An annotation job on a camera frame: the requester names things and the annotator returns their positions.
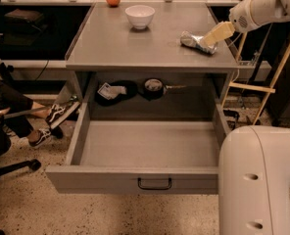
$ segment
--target black cable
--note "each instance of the black cable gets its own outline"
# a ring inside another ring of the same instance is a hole
[[[48,64],[49,64],[49,60],[47,60],[47,63],[46,63],[46,65],[45,65],[45,67],[43,68],[43,70],[40,72],[40,74],[38,75],[38,77],[34,80],[34,81],[36,81],[44,72],[45,72],[45,70],[46,70],[46,68],[47,68],[47,66],[48,66]]]

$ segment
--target speckled floor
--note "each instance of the speckled floor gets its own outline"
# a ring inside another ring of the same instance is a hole
[[[230,102],[237,110],[238,124],[253,118],[258,102]],[[262,124],[270,124],[264,112]],[[35,127],[44,121],[31,119]],[[25,139],[12,137],[10,151],[0,157],[0,166],[38,159],[36,172],[24,168],[0,178],[0,229],[9,235],[217,235],[218,196],[206,195],[74,195],[59,194],[47,178],[47,165],[61,165],[70,143],[70,126],[63,125],[66,136],[53,139],[38,150]]]

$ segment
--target drawer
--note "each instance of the drawer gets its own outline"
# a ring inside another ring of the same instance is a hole
[[[94,101],[104,81],[159,77],[159,99]],[[216,194],[218,153],[229,128],[207,74],[94,73],[64,165],[46,173],[60,193]]]

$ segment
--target person's foot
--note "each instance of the person's foot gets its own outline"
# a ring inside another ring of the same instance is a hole
[[[61,127],[57,126],[56,128],[51,130],[51,134],[57,139],[62,139],[64,137],[64,132]]]
[[[46,122],[51,129],[55,129],[59,124],[67,119],[80,105],[78,101],[70,101],[65,105],[54,104],[51,108],[51,113],[47,117]]]
[[[39,138],[35,142],[29,142],[29,145],[34,148],[38,149],[40,146],[47,144],[51,141],[51,131],[49,129],[38,129]]]

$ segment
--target drawer handle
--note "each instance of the drawer handle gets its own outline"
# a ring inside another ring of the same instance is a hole
[[[138,178],[137,183],[138,183],[138,187],[140,189],[146,190],[146,191],[157,191],[157,190],[158,191],[166,191],[172,187],[172,179],[171,178],[168,179],[168,185],[161,186],[161,187],[159,187],[159,186],[144,186],[144,185],[142,185],[142,178]]]

